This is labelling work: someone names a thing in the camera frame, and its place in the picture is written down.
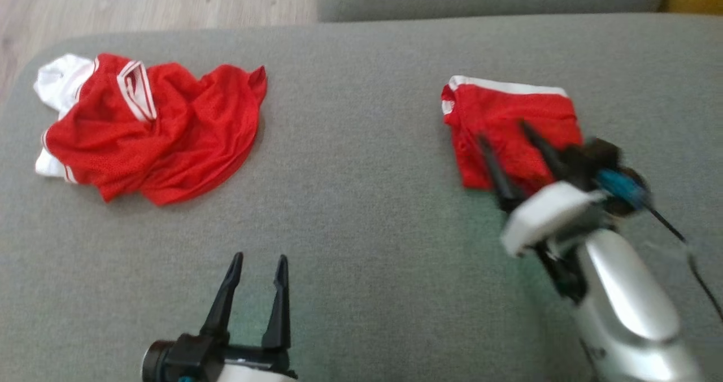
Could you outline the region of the red white sports jersey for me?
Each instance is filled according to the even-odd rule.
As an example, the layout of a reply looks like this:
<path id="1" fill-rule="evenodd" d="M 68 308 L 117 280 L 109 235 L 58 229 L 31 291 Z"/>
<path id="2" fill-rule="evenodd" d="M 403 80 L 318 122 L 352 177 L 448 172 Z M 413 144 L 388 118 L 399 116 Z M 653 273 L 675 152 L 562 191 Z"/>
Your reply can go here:
<path id="1" fill-rule="evenodd" d="M 139 193 L 163 206 L 204 195 L 242 167 L 268 75 L 222 64 L 196 77 L 178 63 L 67 53 L 39 68 L 33 89 L 58 114 L 41 135 L 38 175 L 95 187 L 106 202 Z"/>

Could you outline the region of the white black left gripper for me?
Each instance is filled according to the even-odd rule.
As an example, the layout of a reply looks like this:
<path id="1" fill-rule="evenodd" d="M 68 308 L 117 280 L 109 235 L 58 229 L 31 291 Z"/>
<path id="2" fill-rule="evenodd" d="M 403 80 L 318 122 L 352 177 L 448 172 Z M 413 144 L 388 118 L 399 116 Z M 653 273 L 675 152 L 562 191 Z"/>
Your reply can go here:
<path id="1" fill-rule="evenodd" d="M 232 258 L 219 291 L 201 328 L 202 336 L 228 344 L 228 323 L 232 314 L 233 296 L 240 282 L 243 253 Z M 288 349 L 291 347 L 291 305 L 289 289 L 289 263 L 281 255 L 273 279 L 275 297 L 268 327 L 263 334 L 262 348 L 232 345 L 223 350 L 224 367 L 217 382 L 299 382 L 299 375 L 291 369 Z"/>

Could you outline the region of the large grey sofa seat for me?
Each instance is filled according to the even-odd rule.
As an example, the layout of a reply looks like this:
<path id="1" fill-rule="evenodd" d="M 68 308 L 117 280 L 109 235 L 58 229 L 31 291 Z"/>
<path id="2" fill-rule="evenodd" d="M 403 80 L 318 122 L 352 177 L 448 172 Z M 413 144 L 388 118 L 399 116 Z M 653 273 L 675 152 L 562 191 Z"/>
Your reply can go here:
<path id="1" fill-rule="evenodd" d="M 54 120 L 33 91 L 65 53 L 264 65 L 245 165 L 158 209 L 34 173 Z M 281 254 L 303 382 L 590 382 L 539 262 L 499 244 L 463 189 L 441 91 L 452 75 L 558 86 L 622 148 L 723 303 L 723 17 L 547 15 L 102 34 L 31 59 L 0 111 L 0 382 L 140 382 L 158 339 L 197 333 L 233 255 L 230 324 L 260 343 Z"/>

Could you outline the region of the red white-trimmed shorts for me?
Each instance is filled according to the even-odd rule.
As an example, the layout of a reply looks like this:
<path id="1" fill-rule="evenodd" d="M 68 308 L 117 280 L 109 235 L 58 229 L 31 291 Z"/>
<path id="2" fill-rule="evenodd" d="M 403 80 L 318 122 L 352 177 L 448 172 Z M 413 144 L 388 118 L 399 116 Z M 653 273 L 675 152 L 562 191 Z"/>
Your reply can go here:
<path id="1" fill-rule="evenodd" d="M 450 127 L 455 159 L 464 187 L 491 190 L 480 138 L 526 194 L 553 182 L 539 150 L 526 139 L 521 121 L 531 125 L 553 148 L 580 145 L 575 107 L 562 88 L 455 75 L 441 93 L 443 121 Z"/>

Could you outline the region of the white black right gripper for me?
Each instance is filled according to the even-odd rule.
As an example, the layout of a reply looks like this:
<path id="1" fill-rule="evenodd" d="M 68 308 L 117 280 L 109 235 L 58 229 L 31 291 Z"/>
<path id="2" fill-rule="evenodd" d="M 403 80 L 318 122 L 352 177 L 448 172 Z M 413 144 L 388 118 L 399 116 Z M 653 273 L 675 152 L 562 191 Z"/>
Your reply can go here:
<path id="1" fill-rule="evenodd" d="M 519 125 L 539 151 L 555 181 L 568 181 L 568 167 L 558 151 L 525 120 Z M 500 240 L 506 253 L 522 257 L 532 253 L 550 278 L 558 295 L 581 306 L 587 299 L 609 304 L 593 256 L 609 245 L 603 228 L 599 192 L 583 192 L 568 182 L 546 186 L 525 200 L 525 193 L 504 170 L 495 150 L 478 136 L 481 154 L 502 212 L 511 212 Z"/>

